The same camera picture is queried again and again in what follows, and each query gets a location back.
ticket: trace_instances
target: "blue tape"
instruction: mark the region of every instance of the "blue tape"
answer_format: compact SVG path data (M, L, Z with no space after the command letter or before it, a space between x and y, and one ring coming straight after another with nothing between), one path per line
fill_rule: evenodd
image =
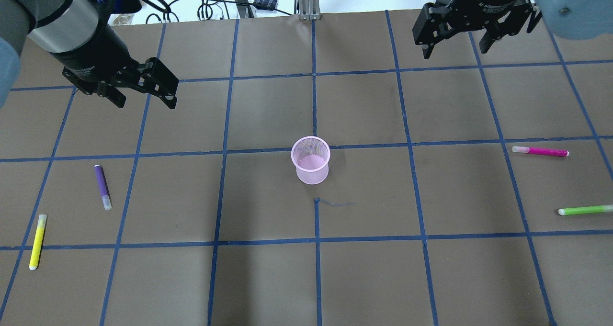
M573 89L573 93L575 95L575 98L577 99L577 103L579 104L579 107L581 108L581 112L583 112L583 115L585 117L585 121L587 121L587 125L590 128L593 139L596 141L598 150L600 150L600 155L602 155L602 160L604 160L604 165L607 167L607 171L609 171L609 177L611 177L611 179L613 180L613 169L611 168L611 163L609 162L606 152L604 152L604 147L602 147L602 143L600 143L600 138L598 137L596 128L594 127L594 124L592 123L590 119L590 115L588 114L587 109L585 108L585 105L583 104L583 100L581 100L581 95L579 94L577 86L575 86L573 82L573 78L571 77L571 73L568 70L568 67L567 67L566 62L564 61L564 58L562 57L560 47L558 47L558 43L556 42L556 38L554 38L554 34L549 29L547 29L547 31L549 32L549 37L551 38L551 42L554 44L554 49L556 49L558 58L560 58L562 68L564 69L564 73L567 76L568 82L571 85L571 88Z
M15 276L17 276L17 271L19 269L19 265L22 261L23 252L26 247L26 243L28 242L28 236L30 231L32 230L32 225L34 223L34 219L36 217L36 213L38 212L38 208L40 205L40 199L42 198L42 193L45 190L46 180L49 177L49 172L51 171L51 166L53 164L53 157L57 152L57 147L59 146L59 141L62 138L62 132L64 132L64 127L66 127L66 121L68 120L68 113L70 112L70 108L72 106L72 101L74 100L75 93L77 93L76 88L72 88L72 92L70 93L70 99L68 99L68 104L66 105L66 111L64 112L64 117L62 119L62 123L59 126L59 131L57 132L57 137L55 138L55 144L53 145L53 151L51 153L51 160L46 167L45 175L43 176L42 183L40 184L39 193L36 196L36 202L34 203L34 208L32 213L30 214L30 219L28 221L28 226L26 227L26 232L23 235L22 245L19 249L19 253L17 254L17 259L15 261L15 266L13 267L13 272L11 273L11 279L9 280L9 285L7 285L6 292L4 294L4 298L2 299L2 306L0 306L0 320L2 320L2 316L4 315L4 310L6 309L6 304L9 301L9 295L11 295L11 288L13 288L13 283L15 282Z
M389 37L392 44L392 53L394 54L394 66L396 67L396 80L398 82L398 93L400 94L400 108L402 111L402 120L405 126L405 135L407 136L407 143L412 143L411 133L409 132L409 125L407 122L407 109L405 108L405 96L402 90L402 80L400 79L400 67L398 65L398 53L396 51L396 42L394 41L394 30L392 30L392 21L389 18L388 10L385 10L385 16L387 19L387 28L389 30ZM420 237L423 242L423 263L425 265L425 275L428 284L428 292L430 295L430 305L432 311L432 320L434 326L438 326L438 313L436 312L436 300L434 297L434 287L432 283L432 272L430 268L430 256L428 254L427 246L427 234L425 232L425 224L423 223L423 212L420 198L420 187L418 185L418 176L415 171L415 160L413 156L412 145L408 146L409 149L409 162L411 164L411 177L413 181L413 190L415 193L415 202L418 209L418 218L420 219Z
M226 178L226 161L227 161L227 144L228 144L228 128L230 126L230 106L232 105L232 84L234 84L234 64L236 63L236 45L238 42L238 23L234 26L234 39L232 40L232 60L230 62L230 80L228 80L228 98L226 103L226 123L224 125L224 146L223 160L221 162L221 178L219 179L219 199L217 200L217 219L215 221L215 242L219 241L219 230L221 227L221 207L224 197L224 180ZM219 246L213 246L213 257L211 260L211 279L208 289L208 326L211 325L213 317L213 298L215 297L215 276L217 274L217 253Z
M486 91L486 95L488 96L488 102L490 105L490 109L492 111L492 116L494 119L494 123L496 125L496 130L499 134L500 144L502 145L502 151L504 154L504 160L506 162L506 166L509 171L509 176L511 178L511 183L513 185L515 199L517 200L517 206L519 207L519 214L523 222L523 229L525 230L526 238L528 239L528 247L530 248L530 255L532 256L532 262L534 264L534 271L536 271L536 278L538 280L539 287L541 289L541 295L543 296L543 302L545 304L545 310L547 311L547 317L549 317L549 323L552 326L556 326L556 321L554 320L554 314L549 304L549 297L547 297L547 290L545 289L545 281L543 281L543 276L541 274L541 267L538 263L538 258L536 257L536 250L534 249L534 243L532 242L532 237L530 236L530 228L528 226L528 220L526 218L525 211L523 210L522 198L519 195L519 187L517 187L517 180L515 180L515 173L513 172L513 167L511 165L511 159L509 158L509 152L506 148L506 142L504 140L502 128L500 127L500 121L498 119L496 108L493 103L492 93L490 92L490 88L488 86L488 80L486 79L486 74L481 66L481 59L479 58L479 53L477 52L477 45L475 45L475 39L473 38L473 34L469 32L468 37L470 38L470 43L471 43L471 46L473 47L473 53L475 54L475 58L477 59L477 65L479 66L479 73L481 74L481 80L483 82L483 87Z
M166 23L162 25L162 33L160 34L158 53L156 57L159 58L162 52L162 44L164 43L164 35L166 34ZM136 143L136 153L134 155L134 163L132 164L132 173L130 175L130 181L127 185L127 193L125 194L125 202L123 205L123 212L121 213L121 221L119 223L119 230L117 231L117 240L115 241L113 259L111 261L111 268L109 271L109 279L107 280L107 289L104 293L104 300L102 302L102 310L100 313L99 326L104 325L104 321L107 315L107 307L109 306L109 297L111 287L113 285L114 269L117 264L117 257L119 256L119 250L121 248L121 237L123 236L123 228L125 226L125 218L127 217L127 209L130 205L130 198L132 197L132 187L134 185L134 177L136 176L136 168L138 167L138 155L140 154L140 147L143 141L143 134L145 132L145 124L147 122L147 113L149 112L149 102L151 102L151 94L147 94L147 101L145 101L145 107L143 109L143 117L140 121L140 131L138 132L138 142Z

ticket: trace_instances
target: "blue tape line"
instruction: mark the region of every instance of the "blue tape line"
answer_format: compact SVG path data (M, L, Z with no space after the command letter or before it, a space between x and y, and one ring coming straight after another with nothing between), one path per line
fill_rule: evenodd
M400 72L417 72L417 71L441 71L445 69L476 69L477 66L456 66L456 67L423 67L423 68L401 68Z
M322 326L322 306L321 306L321 250L319 240L319 198L313 201L315 209L315 287L317 297L317 326Z
M576 66L576 65L585 65L585 64L611 64L613 63L613 59L606 59L606 60L579 60L579 61L575 61L575 62L567 62L565 60L563 60L564 62L562 64L566 64L567 66L572 65L572 66Z
M394 30L392 30L392 21L389 18L389 11L385 10L385 17L387 20L387 28L389 30L389 38L392 43L392 53L394 54L394 66L396 67L396 80L398 82L398 93L400 94L400 108L402 110L402 121L405 126L405 135L407 136L407 143L412 143L411 133L409 132L409 125L407 121L407 109L405 108L405 96L402 90L402 80L400 78L400 67L398 65L398 53L396 51L396 42L394 41ZM415 160L413 156L412 145L408 146L409 149L409 162L411 164L411 177L413 181L413 190L415 193L415 202L418 209L418 218L420 219L420 236L423 243L423 263L425 265L425 276L428 283L428 292L430 295L430 305L432 310L432 320L434 326L438 326L438 314L436 312L436 300L434 297L434 287L432 283L432 272L430 268L430 256L428 254L428 238L425 232L425 225L423 223L423 212L420 198L420 186L418 185L418 176L415 171Z
M185 151L185 152L152 152L150 154L138 154L139 157L168 157L168 156L203 156L203 155L221 155L223 151Z
M317 84L315 78L317 77L317 64L316 64L316 52L315 52L315 20L311 20L311 61L313 63L313 136L317 136Z
M164 43L164 35L166 34L166 23L162 25L162 33L160 34L158 52L156 57L159 58L162 53L162 44ZM140 132L138 132L138 142L136 143L136 153L134 156L134 164L132 165L132 173L130 175L130 182L127 185L127 193L125 194L125 202L123 205L123 212L121 213L121 221L119 223L119 230L117 231L117 240L115 241L113 259L111 261L111 269L109 271L109 280L107 281L107 289L104 293L104 300L102 303L102 311L100 313L100 326L104 325L104 320L107 315L107 307L109 306L109 297L111 287L113 285L114 269L117 264L117 257L119 256L119 250L121 248L121 237L123 236L123 228L125 226L125 218L127 217L127 209L130 205L130 198L132 197L132 187L134 186L134 177L136 176L136 168L138 167L138 155L140 154L140 147L143 141L143 134L145 132L145 124L147 123L147 113L149 112L149 102L151 102L151 94L147 94L147 100L145 101L145 108L143 110L142 121L140 122Z
M267 79L267 78L294 78L294 77L304 77L308 75L304 75L302 73L291 73L289 75L262 75L262 76L243 76L243 77L234 77L235 81L244 81L246 79Z
M483 82L483 87L486 91L486 95L488 96L488 102L490 105L490 109L492 111L492 116L494 119L494 123L496 125L496 130L499 134L500 144L502 145L502 151L504 154L504 160L506 161L506 166L509 171L509 176L511 178L511 182L513 185L513 191L515 192L515 199L517 200L517 206L519 207L519 213L522 218L523 229L526 232L526 238L528 239L528 247L530 248L532 262L534 263L534 271L536 271L536 278L538 280L539 287L541 288L541 294L543 295L543 302L545 303L545 310L547 311L547 316L549 317L549 323L552 326L556 326L556 321L554 320L554 314L549 304L549 297L547 297L547 290L545 289L545 281L543 281L543 276L541 274L541 267L538 263L538 258L536 257L536 250L534 249L534 243L532 242L532 237L530 235L530 228L528 226L528 220L526 218L526 214L523 209L522 198L519 195L519 187L517 187L517 180L515 180L515 173L513 172L513 167L511 165L511 159L509 158L509 152L506 149L504 135L502 132L502 128L500 127L500 121L496 113L496 108L493 103L492 93L490 92L490 88L488 86L488 80L486 79L486 74L484 72L484 69L481 66L481 59L479 58L479 53L477 52L477 45L475 45L475 39L473 38L473 34L469 32L468 37L470 38L470 43L471 43L471 46L473 47L473 53L475 54L475 58L477 59L477 65L479 66L479 73L481 74L481 80Z
M98 243L92 245L45 245L42 249L107 249L114 248L114 244ZM32 249L32 246L26 246L26 249Z
M230 106L232 105L232 84L234 84L234 64L236 63L236 46L238 42L238 23L234 25L234 39L232 41L232 60L230 63L230 80L228 80L228 98L226 103L226 123L224 125L224 146L223 159L221 162L221 178L219 179L219 199L217 200L217 219L215 221L215 242L219 241L219 229L221 227L221 208L224 197L224 180L226 178L226 161L227 161L227 144L228 144L228 128L230 127ZM211 260L211 279L208 289L208 326L211 325L213 317L213 297L215 295L215 276L217 274L217 253L219 246L213 246L213 257Z
M180 79L179 83L229 81L230 77Z
M293 238L293 239L268 239L268 240L232 240L218 241L219 246L263 246L263 245L287 245L291 243L312 243L313 238Z
M366 149L370 147L405 147L407 143L385 143L385 144L348 144L348 145L330 145L331 150L336 149Z
M613 136L599 136L603 140L613 139ZM554 137L554 138L515 138L505 139L505 143L541 142L541 141L584 141L593 140L593 136L578 137ZM500 143L500 140L460 140L460 141L425 141L411 143L412 146L435 146L435 145L470 145L470 144L490 144ZM381 143L381 144L349 144L349 145L330 145L331 150L337 149L367 149L372 147L405 147L407 143ZM251 154L254 152L280 152L291 151L291 147L265 147L262 149L234 149L227 150L228 154ZM213 151L178 151L178 152L151 152L138 154L139 157L169 157L169 156L201 156L201 155L221 155L222 150ZM90 156L59 156L59 157L27 157L27 158L0 158L0 163L9 162L46 162L49 160L105 160L112 158L135 158L135 154L113 154L113 155L90 155Z
M170 242L170 243L122 243L121 248L167 248L167 247L206 247L215 241Z
M491 144L491 143L500 143L500 140L425 141L425 142L412 143L412 146L466 145L466 144Z
M592 121L590 119L590 115L587 112L587 108L585 108L585 105L583 104L583 100L581 100L581 95L579 94L577 86L575 86L575 84L573 82L573 78L571 77L571 73L568 70L567 63L564 61L564 58L562 57L562 53L560 51L560 47L558 47L558 43L556 42L556 38L554 38L554 34L549 29L547 29L547 31L549 32L549 37L551 38L551 42L554 44L554 48L556 49L556 53L558 54L558 58L560 58L560 62L562 64L562 68L564 69L564 73L567 76L568 82L571 85L571 88L573 89L573 93L575 95L575 98L577 99L579 107L581 108L581 112L583 112L583 115L585 117L585 121L587 121L587 125L590 128L590 131L591 131L591 134L593 136L593 139L596 141L596 145L598 146L598 150L600 150L600 155L602 155L602 160L604 160L604 165L607 167L607 171L609 171L609 177L611 177L611 179L613 180L613 169L611 169L611 163L609 162L609 159L607 157L606 152L604 152L604 147L602 147L602 143L600 143L600 138L598 137L598 132L596 132L596 128L594 127L594 124L592 123Z
M2 158L0 159L0 164L10 163L10 162L41 162L41 161L49 161L50 157L32 157L32 158Z
M608 235L613 229L591 230L557 230L547 232L530 232L530 236L582 236L582 235ZM428 235L431 239L484 239L484 238L521 238L526 233L484 233L484 234L437 234ZM190 241L190 242L161 242L161 243L122 243L120 248L163 248L163 247L209 247L209 246L265 246L287 245L293 243L337 243L337 242L372 242L372 241L421 241L421 235L389 235L389 236L340 236L328 238L290 238L290 239L263 239L263 240L230 240L230 241ZM93 245L44 245L43 249L108 249L115 244ZM0 250L20 250L22 246L0 246ZM24 250L32 246L23 246Z
M12 92L22 92L30 90L53 90L53 89L72 89L74 86L56 86L56 87L28 87L28 88L13 88Z
M531 232L532 236L577 236L577 235L606 235L613 234L613 229L595 229L595 230L560 230L553 232Z
M421 235L391 235L391 236L340 236L320 238L320 242L370 242L370 241L413 241L420 240Z
M550 63L521 63L521 64L490 64L490 65L482 65L481 67L482 68L549 67L549 66L559 66L559 65L560 65L560 62L550 62Z
M521 238L526 233L484 233L484 234L443 234L428 235L428 239L490 239L490 238Z
M365 75L370 73L392 73L395 69L366 69L363 71L335 71L335 72L319 72L318 76L340 76L340 75Z
M251 154L253 152L278 152L278 151L292 151L291 147L270 147L267 149L235 149L228 150L228 154Z
M59 126L57 137L55 137L55 144L53 145L53 150L51 152L52 160L49 161L49 164L46 167L45 175L42 178L39 193L36 196L36 202L34 203L34 208L32 210L32 213L30 214L28 226L26 227L26 232L23 235L22 245L19 249L19 253L17 254L17 259L15 260L15 266L13 267L13 272L11 273L11 279L9 280L9 285L7 285L6 292L4 294L4 298L2 299L2 306L0 306L0 320L2 320L2 316L4 315L4 310L6 309L6 304L9 301L9 295L11 294L11 288L13 288L13 283L15 282L15 276L17 276L17 271L22 261L23 252L25 250L26 243L28 242L28 237L30 235L30 231L32 230L32 225L34 223L36 213L38 212L38 208L40 205L40 199L42 198L42 193L45 190L46 180L49 177L49 172L51 171L51 166L53 164L53 157L55 156L55 153L57 152L57 147L59 146L59 141L62 138L62 132L64 132L64 127L66 127L66 121L68 120L68 113L70 112L70 108L72 106L72 101L74 100L75 93L77 93L77 89L72 87L72 92L70 93L70 99L68 99L68 104L66 105L66 111L64 112L64 117L62 118L62 123Z

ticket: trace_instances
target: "white marker cap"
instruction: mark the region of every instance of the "white marker cap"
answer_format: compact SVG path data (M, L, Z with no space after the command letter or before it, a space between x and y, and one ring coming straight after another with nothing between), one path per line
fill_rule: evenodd
M513 152L523 152L524 154L528 154L530 148L527 146L514 146L511 148Z
M111 210L111 199L108 195L102 196L102 203L104 205L104 209L106 211Z

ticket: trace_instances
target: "cable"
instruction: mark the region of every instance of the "cable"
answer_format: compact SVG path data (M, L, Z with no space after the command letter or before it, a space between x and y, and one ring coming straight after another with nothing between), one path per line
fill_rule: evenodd
M167 14L167 19L168 19L168 22L172 22L172 21L170 20L170 14L175 15L175 18L177 19L177 22L181 22L181 21L179 21L179 16L177 16L177 14L175 14L175 13L174 13L174 12L172 12L172 11L171 11L171 12L169 12L169 13Z
M150 14L149 16L147 16L147 19L145 19L145 24L149 23L149 18L151 18L151 16L155 16L156 18L158 18L159 22L162 22L162 19L159 18L158 14Z

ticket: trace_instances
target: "black cable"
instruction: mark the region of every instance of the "black cable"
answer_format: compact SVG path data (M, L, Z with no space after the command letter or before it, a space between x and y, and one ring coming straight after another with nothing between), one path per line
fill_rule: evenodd
M168 3L166 3L165 0L157 0L164 7L163 9L159 5L153 3L150 0L142 0L142 1L144 1L144 3L147 3L147 4L151 5L151 7L154 8L155 10L158 10L158 11L161 11L161 12L170 12L170 5Z
M213 12L213 8L212 8L212 7L210 7L210 6L212 6L212 5L217 5L218 7L221 7L221 6L219 5L219 2L215 2L215 3L213 3L213 4L209 4L209 1L210 1L210 0L206 0L206 2L205 2L205 0L202 0L202 3L203 3L203 4L205 4L205 3L206 3L206 4L208 4L208 5L209 5L209 7L207 7L207 8L206 8L207 14L208 14L208 10L209 10L209 9L211 10L211 12ZM227 3L223 3L223 4L224 4L224 8L226 8L227 18L230 18L230 11L228 11L228 5L227 5ZM212 18L212 17L213 17L213 14L211 14L211 16L207 16L207 17L208 17L207 19L210 19L210 18Z
M177 19L177 22L181 22L181 21L179 21L179 16L177 16L177 14L175 14L175 13L174 13L174 12L172 12L172 11L171 11L171 12L169 12L169 13L167 14L167 19L168 19L168 22L171 22L171 20L170 20L170 14L175 15L175 18Z
M162 19L159 18L158 14L150 14L149 16L147 16L147 19L145 19L145 24L149 23L149 18L151 18L151 16L155 16L156 18L158 18L159 22L162 22Z

